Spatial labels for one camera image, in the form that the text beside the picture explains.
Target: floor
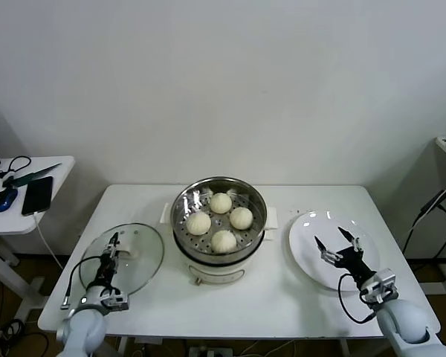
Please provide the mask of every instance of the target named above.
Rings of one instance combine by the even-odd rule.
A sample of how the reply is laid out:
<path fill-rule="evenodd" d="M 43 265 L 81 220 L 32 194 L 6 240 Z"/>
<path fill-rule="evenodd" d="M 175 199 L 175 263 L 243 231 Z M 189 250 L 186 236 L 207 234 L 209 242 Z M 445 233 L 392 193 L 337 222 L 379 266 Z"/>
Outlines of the floor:
<path fill-rule="evenodd" d="M 17 272 L 27 281 L 37 275 L 43 275 L 45 272 L 45 283 L 42 287 L 41 293 L 49 295 L 53 289 L 55 282 L 59 277 L 59 268 L 56 263 L 47 257 L 38 257 L 36 259 L 22 258 L 19 266 L 16 267 Z M 416 272 L 416 276 L 420 282 L 435 282 L 442 281 L 443 276 L 435 266 L 425 266 Z M 442 324 L 441 339 L 446 344 L 446 296 L 431 296 L 428 298 L 433 306 L 439 320 Z M 0 304 L 1 304 L 1 287 L 0 287 Z M 3 310 L 1 313 L 1 324 L 13 318 L 15 311 L 20 304 L 20 299 L 8 288 L 4 288 Z M 39 311 L 34 311 L 25 324 L 25 334 L 31 332 L 39 332 L 36 321 L 39 317 Z M 46 341 L 41 335 L 30 335 L 23 337 L 10 350 L 8 356 L 56 356 L 61 350 L 62 346 L 56 342 L 55 334 L 46 333 L 49 340 L 49 347 L 43 355 L 46 347 Z M 107 341 L 116 345 L 117 338 L 107 338 Z M 163 345 L 142 345 L 134 344 L 133 341 L 128 343 L 126 349 L 126 357 L 186 357 L 188 356 L 189 347 L 229 347 L 233 349 L 235 356 L 245 353 L 245 356 L 251 357 L 256 354 L 264 355 L 271 350 L 281 347 L 277 351 L 270 354 L 271 357 L 292 357 L 294 356 L 294 348 L 296 349 L 296 356 L 341 356 L 340 346 L 336 340 L 322 340 L 322 341 L 260 341 L 254 347 L 247 349 L 255 343 L 255 341 L 242 340 L 225 340 L 225 341 L 208 341 L 208 340 L 165 340 Z M 366 340 L 349 341 L 351 350 L 355 350 L 358 346 L 366 343 Z M 380 357 L 395 356 L 392 350 L 386 350 L 379 355 Z"/>

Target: perforated steamer tray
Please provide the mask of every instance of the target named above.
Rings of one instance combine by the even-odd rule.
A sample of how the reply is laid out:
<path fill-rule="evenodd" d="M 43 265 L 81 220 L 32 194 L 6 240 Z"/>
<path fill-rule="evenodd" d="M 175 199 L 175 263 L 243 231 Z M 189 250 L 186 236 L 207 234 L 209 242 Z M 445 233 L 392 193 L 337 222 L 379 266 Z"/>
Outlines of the perforated steamer tray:
<path fill-rule="evenodd" d="M 233 205 L 229 212 L 217 214 L 210 209 L 210 199 L 215 193 L 227 193 Z M 230 224 L 230 213 L 237 207 L 248 208 L 253 213 L 252 226 L 244 231 Z M 205 212 L 211 218 L 210 230 L 202 236 L 190 234 L 186 220 L 190 214 Z M 228 177 L 212 177 L 191 184 L 173 202 L 170 211 L 175 242 L 190 259 L 207 266 L 230 266 L 248 258 L 261 245 L 267 218 L 266 204 L 251 185 Z M 211 249 L 211 238 L 217 231 L 228 230 L 236 237 L 236 249 L 217 254 Z"/>

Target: knife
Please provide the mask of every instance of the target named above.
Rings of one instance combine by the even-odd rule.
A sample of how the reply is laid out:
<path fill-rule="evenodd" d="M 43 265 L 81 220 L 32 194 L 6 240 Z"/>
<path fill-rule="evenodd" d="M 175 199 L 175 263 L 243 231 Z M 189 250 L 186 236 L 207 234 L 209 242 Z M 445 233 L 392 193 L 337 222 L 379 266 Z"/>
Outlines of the knife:
<path fill-rule="evenodd" d="M 25 186 L 26 184 L 29 184 L 31 181 L 38 179 L 50 171 L 54 170 L 55 167 L 58 167 L 61 163 L 47 167 L 43 170 L 36 171 L 35 173 L 28 173 L 25 176 L 18 177 L 15 179 L 10 180 L 9 182 L 4 182 L 4 187 L 21 187 Z"/>

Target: white wall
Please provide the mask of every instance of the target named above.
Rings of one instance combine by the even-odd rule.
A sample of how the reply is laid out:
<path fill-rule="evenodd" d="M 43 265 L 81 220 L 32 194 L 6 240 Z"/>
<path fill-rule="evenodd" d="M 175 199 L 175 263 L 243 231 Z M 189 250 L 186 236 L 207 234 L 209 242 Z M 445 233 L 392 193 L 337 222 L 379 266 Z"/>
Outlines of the white wall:
<path fill-rule="evenodd" d="M 30 154 L 77 159 L 60 251 L 108 183 L 217 174 L 363 184 L 401 230 L 439 189 L 446 1 L 0 0 L 0 111 Z"/>

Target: steamed bun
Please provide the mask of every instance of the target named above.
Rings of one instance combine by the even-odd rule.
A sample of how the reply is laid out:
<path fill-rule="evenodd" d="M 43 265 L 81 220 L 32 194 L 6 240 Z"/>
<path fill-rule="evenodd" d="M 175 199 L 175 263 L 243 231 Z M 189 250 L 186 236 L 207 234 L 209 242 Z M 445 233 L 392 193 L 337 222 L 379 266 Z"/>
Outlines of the steamed bun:
<path fill-rule="evenodd" d="M 253 214 L 247 208 L 238 207 L 231 212 L 230 223 L 236 229 L 248 229 L 253 224 Z"/>
<path fill-rule="evenodd" d="M 236 248 L 236 238 L 230 231 L 218 231 L 211 238 L 211 248 L 215 253 L 227 253 Z"/>
<path fill-rule="evenodd" d="M 210 230 L 211 219 L 206 213 L 197 212 L 188 217 L 185 225 L 190 234 L 201 236 Z"/>
<path fill-rule="evenodd" d="M 210 208 L 217 214 L 227 213 L 232 204 L 231 197 L 226 193 L 217 193 L 210 200 Z"/>

